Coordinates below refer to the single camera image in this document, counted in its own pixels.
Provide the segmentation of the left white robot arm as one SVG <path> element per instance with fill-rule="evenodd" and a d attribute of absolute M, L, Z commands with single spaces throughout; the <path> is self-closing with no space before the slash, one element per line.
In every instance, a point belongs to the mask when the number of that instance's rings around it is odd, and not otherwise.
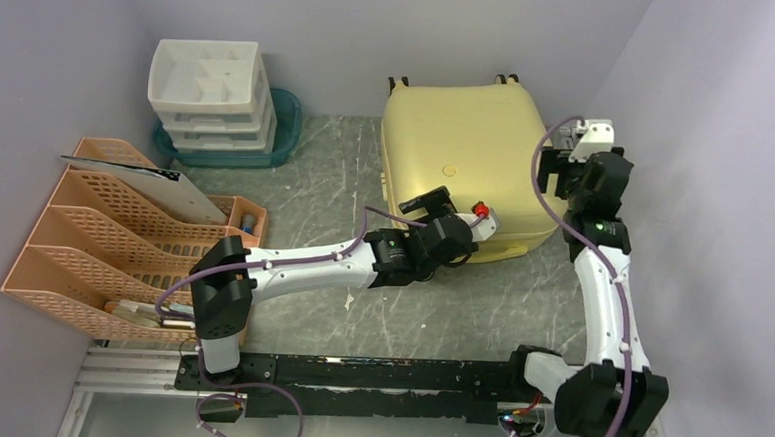
<path fill-rule="evenodd" d="M 469 213 L 456 211 L 439 187 L 408 202 L 399 228 L 362 228 L 351 240 L 298 249 L 247 247 L 239 237 L 215 244 L 187 278 L 203 365 L 201 375 L 216 390 L 239 382 L 239 336 L 253 306 L 283 295 L 331 287 L 374 289 L 426 282 L 443 266 L 464 265 L 481 242 L 498 230 L 495 211 L 480 201 Z"/>

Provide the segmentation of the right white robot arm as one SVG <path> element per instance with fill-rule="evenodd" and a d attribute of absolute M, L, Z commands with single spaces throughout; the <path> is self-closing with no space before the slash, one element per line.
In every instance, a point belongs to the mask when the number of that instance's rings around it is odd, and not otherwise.
<path fill-rule="evenodd" d="M 584 162 L 553 147 L 535 153 L 532 186 L 562 228 L 584 298 L 586 357 L 575 369 L 554 351 L 522 346 L 521 364 L 504 374 L 504 384 L 518 401 L 538 392 L 551 401 L 563 435 L 644 437 L 669 398 L 669 383 L 652 372 L 637 332 L 631 239 L 617 215 L 632 168 L 619 147 Z"/>

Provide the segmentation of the yellow hard-shell suitcase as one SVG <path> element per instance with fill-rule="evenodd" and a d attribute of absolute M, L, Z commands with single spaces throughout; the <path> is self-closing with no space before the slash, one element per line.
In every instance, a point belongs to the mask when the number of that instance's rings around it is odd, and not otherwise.
<path fill-rule="evenodd" d="M 482 201 L 499 218 L 472 262 L 526 255 L 557 225 L 531 187 L 533 149 L 546 128 L 515 74 L 492 84 L 412 86 L 390 78 L 381 123 L 382 188 L 391 214 L 400 203 L 444 186 L 460 212 Z"/>

